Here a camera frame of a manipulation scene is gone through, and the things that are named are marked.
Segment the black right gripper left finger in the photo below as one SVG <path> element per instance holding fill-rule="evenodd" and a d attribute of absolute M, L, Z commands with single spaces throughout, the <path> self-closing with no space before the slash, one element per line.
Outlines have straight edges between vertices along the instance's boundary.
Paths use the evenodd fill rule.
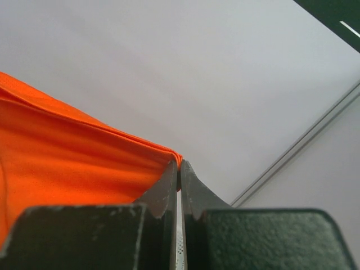
<path fill-rule="evenodd" d="M 131 204 L 26 209 L 1 249 L 2 269 L 175 269 L 177 164 Z"/>

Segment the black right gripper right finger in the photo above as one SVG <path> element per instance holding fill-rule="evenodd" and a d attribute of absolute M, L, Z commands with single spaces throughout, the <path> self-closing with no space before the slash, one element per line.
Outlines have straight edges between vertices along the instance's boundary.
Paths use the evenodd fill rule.
<path fill-rule="evenodd" d="M 236 209 L 179 173 L 188 269 L 355 269 L 338 225 L 319 209 Z"/>

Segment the orange t shirt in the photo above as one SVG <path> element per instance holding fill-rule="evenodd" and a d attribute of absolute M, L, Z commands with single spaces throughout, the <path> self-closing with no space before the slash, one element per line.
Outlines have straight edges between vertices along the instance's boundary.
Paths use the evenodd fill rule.
<path fill-rule="evenodd" d="M 182 156 L 1 74 L 1 240 L 31 206 L 127 204 Z"/>

